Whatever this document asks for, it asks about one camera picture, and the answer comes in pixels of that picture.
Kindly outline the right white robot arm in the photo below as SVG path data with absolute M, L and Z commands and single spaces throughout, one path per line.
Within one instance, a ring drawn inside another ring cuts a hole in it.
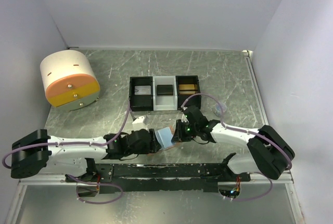
M 226 181 L 234 180 L 242 173 L 261 173 L 277 180 L 290 170 L 295 157 L 294 150 L 269 125 L 261 128 L 242 128 L 208 120 L 196 106 L 183 110 L 184 120 L 176 121 L 173 143 L 188 142 L 199 137 L 211 143 L 226 143 L 248 150 L 245 154 L 230 154 L 221 163 L 221 176 Z

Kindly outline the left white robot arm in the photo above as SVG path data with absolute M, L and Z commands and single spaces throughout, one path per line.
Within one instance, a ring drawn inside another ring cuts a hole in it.
M 22 179 L 37 174 L 70 174 L 90 182 L 97 176 L 97 160 L 120 160 L 160 149 L 152 129 L 79 139 L 50 136 L 47 130 L 39 129 L 12 144 L 10 176 Z

